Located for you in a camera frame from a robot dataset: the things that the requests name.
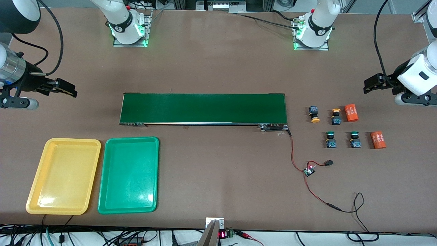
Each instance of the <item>plastic tray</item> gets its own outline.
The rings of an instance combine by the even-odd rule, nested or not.
[[[52,138],[45,144],[26,203],[30,214],[83,214],[90,201],[101,144]]]
[[[98,211],[147,213],[156,208],[159,140],[112,138],[106,142]]]

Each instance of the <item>orange battery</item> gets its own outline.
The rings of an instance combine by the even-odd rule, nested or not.
[[[344,111],[346,111],[346,117],[348,122],[355,122],[358,120],[357,109],[355,108],[355,104],[348,104],[344,107]]]
[[[372,137],[372,142],[375,149],[383,149],[387,147],[385,145],[384,136],[382,135],[381,131],[372,132],[370,133],[370,136]]]

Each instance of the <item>green led light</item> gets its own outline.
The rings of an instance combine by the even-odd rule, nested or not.
[[[135,28],[137,29],[138,35],[144,36],[144,27],[135,24]]]

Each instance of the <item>cable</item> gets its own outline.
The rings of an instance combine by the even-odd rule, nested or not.
[[[148,231],[146,231],[146,232],[144,233],[144,235],[142,236],[142,241],[141,241],[141,242],[144,242],[144,243],[146,243],[146,242],[150,242],[150,241],[154,240],[154,239],[156,238],[156,236],[158,236],[158,231],[155,231],[156,234],[155,234],[154,237],[152,237],[152,239],[150,239],[150,240],[144,240],[144,237],[146,236],[146,233],[147,233],[147,232],[148,232]]]
[[[262,246],[264,246],[264,244],[263,244],[262,242],[260,242],[260,241],[258,241],[258,240],[256,240],[256,239],[254,239],[254,238],[251,238],[250,240],[253,240],[253,241],[255,241],[255,242],[259,242]]]
[[[52,239],[50,238],[49,228],[48,228],[48,227],[45,228],[45,235],[47,236],[47,239],[49,240],[50,245],[51,245],[51,246],[55,246],[55,245],[53,244],[53,242],[52,242]]]
[[[62,234],[62,230],[63,230],[64,227],[68,224],[68,222],[70,222],[70,220],[73,218],[73,216],[74,216],[74,215],[72,215],[72,216],[67,220],[67,222],[65,222],[65,224],[61,227],[61,234],[60,234],[59,237],[58,237],[58,242],[61,244],[61,246],[62,246],[62,243],[65,241],[65,237],[64,237],[64,235]]]
[[[381,53],[379,52],[378,43],[376,42],[376,26],[378,25],[379,16],[381,15],[382,9],[387,4],[387,2],[388,2],[388,0],[384,1],[384,3],[381,5],[381,8],[378,11],[378,13],[376,14],[375,24],[373,26],[373,43],[375,44],[376,54],[378,55],[379,64],[381,65],[382,73],[384,74],[384,79],[391,87],[394,87],[392,85],[392,83],[390,82],[390,80],[388,79],[387,73],[385,72],[384,63],[382,62]]]
[[[299,172],[303,172],[303,170],[301,170],[301,169],[299,169],[297,166],[296,166],[296,163],[295,163],[295,159],[294,159],[294,151],[295,151],[295,142],[293,141],[293,137],[291,136],[291,132],[290,132],[290,130],[288,130],[288,134],[290,135],[290,140],[291,140],[291,163],[293,164],[293,166],[295,166],[295,168],[299,171]]]
[[[298,236],[299,242],[302,244],[302,246],[306,246],[306,245],[302,242],[302,240],[300,239],[300,236],[299,236],[299,233],[298,233],[298,232],[296,232],[296,236]]]
[[[252,240],[252,241],[258,242],[259,244],[261,244],[262,246],[264,246],[264,244],[263,244],[262,242],[260,242],[260,241],[258,241],[258,240],[256,240],[256,239],[254,239],[251,235],[249,235],[249,234],[247,234],[247,233],[245,233],[245,232],[242,232],[242,231],[240,231],[240,230],[234,230],[234,232],[235,232],[235,235],[237,235],[237,236],[240,236],[240,237],[242,237],[242,238],[244,238],[244,239],[248,239],[248,240]]]
[[[165,9],[165,5],[163,4],[163,9],[161,10],[161,12],[159,14],[157,14],[157,16],[155,18],[152,19],[150,24],[152,24],[164,12],[164,9]]]
[[[53,20],[55,21],[59,31],[59,39],[61,41],[61,50],[59,51],[58,63],[56,64],[55,68],[51,72],[45,74],[45,76],[49,76],[54,72],[56,72],[56,70],[58,70],[59,65],[61,64],[62,55],[64,54],[64,36],[62,35],[61,25],[59,25],[58,19],[56,19],[56,16],[53,14],[50,8],[42,0],[38,0],[38,2],[40,2],[44,6],[44,8],[48,11],[48,13],[52,16]]]
[[[283,15],[281,12],[279,12],[279,11],[277,11],[277,10],[272,10],[272,11],[270,11],[270,12],[272,12],[272,13],[277,13],[278,15],[280,15],[282,18],[284,18],[284,19],[286,19],[287,21],[293,21],[293,19],[296,19],[296,18],[288,18],[288,17],[286,17],[285,15]]]
[[[272,25],[277,25],[277,26],[281,26],[281,27],[287,27],[287,28],[291,28],[291,29],[295,29],[295,30],[299,29],[298,27],[287,26],[287,25],[283,25],[283,24],[279,24],[279,23],[275,23],[275,22],[271,22],[271,21],[266,21],[266,20],[259,19],[259,18],[253,17],[253,16],[249,16],[249,15],[244,15],[244,14],[236,14],[236,15],[244,16],[244,17],[251,18],[251,19],[254,19],[254,20],[257,20],[257,21],[262,21],[262,22],[269,23],[269,24],[272,24]]]
[[[294,166],[298,171],[300,171],[301,173],[303,173],[303,177],[304,177],[305,185],[306,185],[306,188],[308,189],[308,191],[309,191],[309,192],[310,192],[310,193],[311,193],[315,198],[317,198],[319,201],[321,201],[322,203],[324,203],[324,204],[325,204],[326,206],[328,206],[328,207],[331,207],[331,208],[333,208],[333,209],[335,209],[335,210],[337,210],[337,211],[343,212],[343,213],[348,213],[348,214],[349,214],[349,213],[355,213],[355,215],[356,215],[358,221],[360,222],[360,226],[361,226],[362,228],[364,228],[364,229],[368,232],[369,230],[367,229],[367,227],[364,225],[364,223],[361,221],[360,217],[358,216],[358,210],[360,210],[360,208],[364,205],[364,196],[363,196],[363,194],[362,194],[361,192],[358,192],[358,193],[355,195],[355,198],[354,198],[354,210],[352,210],[352,211],[345,211],[345,210],[342,210],[341,208],[339,208],[339,207],[337,207],[337,206],[335,206],[335,205],[333,205],[333,204],[331,204],[331,203],[327,203],[327,202],[325,202],[323,199],[321,199],[319,196],[317,196],[317,195],[316,195],[316,194],[315,194],[315,193],[314,193],[314,192],[309,188],[306,174],[303,172],[303,170],[299,169],[299,168],[297,167],[297,165],[295,164],[295,161],[294,161],[294,141],[293,141],[293,137],[292,137],[292,135],[291,135],[290,130],[288,130],[287,132],[288,132],[288,135],[290,136],[290,140],[291,140],[291,162],[292,162],[293,166]],[[315,161],[308,161],[307,164],[306,164],[306,168],[307,168],[307,170],[309,169],[309,164],[310,164],[310,163],[315,163],[316,165],[319,165],[319,166],[326,166],[326,165],[329,163],[329,161],[325,162],[325,164],[319,164],[319,163],[317,163],[317,162],[315,162]],[[361,202],[361,204],[357,207],[356,202],[357,202],[357,198],[358,198],[359,196],[361,196],[361,198],[362,198],[362,202]]]
[[[68,234],[68,238],[70,238],[71,245],[76,246],[74,245],[73,239],[71,239],[70,232],[67,232],[67,234]]]
[[[171,246],[179,246],[179,243],[177,243],[176,236],[174,235],[174,231],[171,230]]]
[[[42,50],[44,50],[44,52],[45,52],[44,57],[43,57],[40,61],[36,62],[36,63],[34,64],[35,66],[41,64],[41,63],[42,63],[43,61],[45,61],[45,59],[47,59],[47,57],[49,56],[49,51],[48,51],[46,48],[44,48],[44,47],[42,47],[42,46],[38,46],[38,45],[36,45],[36,44],[29,43],[29,42],[27,42],[27,41],[24,41],[24,40],[20,39],[19,37],[17,37],[14,33],[12,34],[12,36],[14,37],[14,39],[16,39],[17,41],[19,41],[19,42],[21,42],[21,43],[23,43],[23,44],[27,44],[27,45],[29,45],[29,46],[32,46],[32,47],[35,47],[35,48],[38,48],[38,49],[42,49]]]
[[[357,236],[358,240],[351,238],[350,234],[354,234],[355,236]],[[346,232],[346,236],[347,236],[347,238],[350,241],[352,241],[352,242],[360,242],[362,244],[362,246],[365,246],[364,242],[375,242],[375,241],[377,241],[379,239],[379,234],[378,233],[375,233],[375,234],[372,234],[372,235],[376,235],[376,238],[374,238],[374,239],[362,239],[360,237],[360,235],[358,235],[358,233],[356,233],[356,232]]]

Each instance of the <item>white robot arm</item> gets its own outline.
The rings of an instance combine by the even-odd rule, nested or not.
[[[122,0],[90,0],[103,12],[114,37],[122,44],[133,44],[145,35],[144,14],[128,10]]]
[[[304,20],[304,25],[301,26],[302,30],[297,33],[296,38],[311,48],[322,46],[328,40],[340,10],[338,0],[317,0],[314,11],[299,17]]]
[[[39,1],[1,0],[0,32],[26,34],[34,31],[41,17]],[[144,14],[128,10],[122,0],[91,1],[102,10],[112,34],[120,43],[133,44],[145,35]],[[44,95],[60,92],[77,96],[73,84],[60,78],[46,78],[41,69],[24,60],[22,56],[23,53],[16,53],[0,43],[0,108],[38,108],[35,99],[20,97],[22,91],[34,91]]]
[[[437,0],[427,10],[431,32],[437,37]],[[437,106],[437,95],[431,89],[437,85],[437,41],[413,54],[389,76],[376,74],[364,81],[364,93],[392,88],[399,105]]]

